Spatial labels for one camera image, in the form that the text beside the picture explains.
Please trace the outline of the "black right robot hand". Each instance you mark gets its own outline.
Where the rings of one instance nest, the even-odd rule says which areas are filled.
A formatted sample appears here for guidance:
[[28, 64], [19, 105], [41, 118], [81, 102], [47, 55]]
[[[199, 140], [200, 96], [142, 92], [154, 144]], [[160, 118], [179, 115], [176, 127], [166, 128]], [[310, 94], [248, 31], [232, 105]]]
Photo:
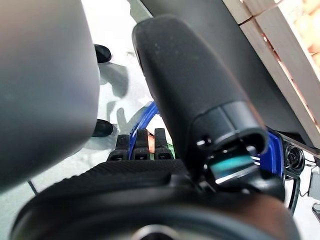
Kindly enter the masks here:
[[178, 157], [158, 131], [150, 159], [138, 134], [131, 156], [116, 149], [37, 194], [11, 239], [298, 240], [283, 179], [252, 159], [265, 124], [219, 56], [174, 16], [138, 23], [132, 41]]

